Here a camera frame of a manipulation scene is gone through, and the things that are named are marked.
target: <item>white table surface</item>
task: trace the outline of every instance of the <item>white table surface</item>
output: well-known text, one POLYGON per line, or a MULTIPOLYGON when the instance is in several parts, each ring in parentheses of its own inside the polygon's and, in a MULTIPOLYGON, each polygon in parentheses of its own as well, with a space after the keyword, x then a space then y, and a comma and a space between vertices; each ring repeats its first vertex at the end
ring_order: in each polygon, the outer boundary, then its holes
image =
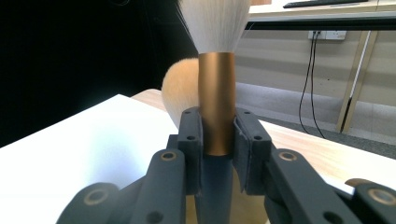
POLYGON ((86 186, 127 186, 171 133, 166 112, 117 95, 0 148, 0 223, 55 223, 86 186))

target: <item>wooden table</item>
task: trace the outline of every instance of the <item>wooden table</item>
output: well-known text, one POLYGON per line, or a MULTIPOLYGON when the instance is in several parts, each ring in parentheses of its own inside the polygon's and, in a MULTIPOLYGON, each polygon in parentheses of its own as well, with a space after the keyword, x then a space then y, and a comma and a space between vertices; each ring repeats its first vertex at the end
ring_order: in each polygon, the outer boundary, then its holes
MULTIPOLYGON (((147 90, 132 97, 137 101, 166 111, 161 92, 147 90)), ((261 121, 277 148, 289 148, 303 154, 322 176, 345 183, 351 178, 363 178, 396 189, 396 161, 344 146, 306 133, 300 133, 272 123, 261 121)), ((240 193, 237 178, 233 180, 232 223, 263 223, 266 219, 263 197, 240 193)), ((188 223, 194 223, 193 198, 188 197, 188 223)))

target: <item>black cable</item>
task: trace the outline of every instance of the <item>black cable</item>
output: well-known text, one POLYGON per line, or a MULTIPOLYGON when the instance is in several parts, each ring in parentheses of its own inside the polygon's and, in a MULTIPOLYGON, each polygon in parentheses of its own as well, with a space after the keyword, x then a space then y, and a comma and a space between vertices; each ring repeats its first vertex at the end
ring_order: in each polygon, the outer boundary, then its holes
POLYGON ((304 84, 304 89, 303 89, 303 94, 301 95, 301 100, 300 100, 300 106, 299 106, 299 110, 298 110, 298 117, 300 119, 300 124, 301 127, 303 127, 304 131, 308 134, 310 134, 306 128, 303 125, 303 122, 301 121, 301 105, 303 104, 303 99, 304 99, 304 95, 305 95, 305 90, 306 90, 306 83, 308 82, 308 77, 309 77, 309 69, 311 68, 311 61, 312 61, 312 49, 314 47, 314 39, 315 39, 315 35, 317 36, 316 39, 318 39, 318 33, 314 32, 312 34, 312 41, 311 41, 311 50, 309 53, 309 63, 308 63, 308 69, 306 71, 306 78, 305 78, 305 84, 304 84))
POLYGON ((317 52, 317 41, 318 41, 318 34, 317 34, 317 36, 315 38, 315 42, 314 42, 314 59, 312 61, 312 67, 311 67, 311 108, 312 108, 312 117, 314 118, 315 126, 317 127, 320 135, 324 139, 326 139, 317 124, 317 120, 315 118, 315 108, 314 108, 314 67, 315 67, 315 55, 317 52))

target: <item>floor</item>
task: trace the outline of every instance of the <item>floor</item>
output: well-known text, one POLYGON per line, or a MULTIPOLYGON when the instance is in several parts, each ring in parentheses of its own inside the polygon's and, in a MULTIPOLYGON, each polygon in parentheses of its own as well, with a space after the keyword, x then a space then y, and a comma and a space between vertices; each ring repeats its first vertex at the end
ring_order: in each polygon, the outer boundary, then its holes
MULTIPOLYGON (((260 119, 304 132, 299 121, 301 94, 295 91, 236 85, 236 103, 254 112, 260 119)), ((305 129, 320 136, 312 119, 312 109, 306 95, 302 104, 302 122, 305 129)), ((328 140, 396 160, 396 109, 385 105, 358 103, 348 134, 338 133, 335 124, 342 99, 314 95, 317 124, 328 140)))

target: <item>brush bristles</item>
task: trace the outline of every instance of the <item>brush bristles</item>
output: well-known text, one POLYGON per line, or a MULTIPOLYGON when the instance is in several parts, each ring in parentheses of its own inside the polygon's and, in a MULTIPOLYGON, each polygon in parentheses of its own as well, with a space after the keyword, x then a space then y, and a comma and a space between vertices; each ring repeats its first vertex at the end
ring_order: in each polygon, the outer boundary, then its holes
POLYGON ((180 0, 179 8, 198 53, 234 52, 250 0, 180 0))

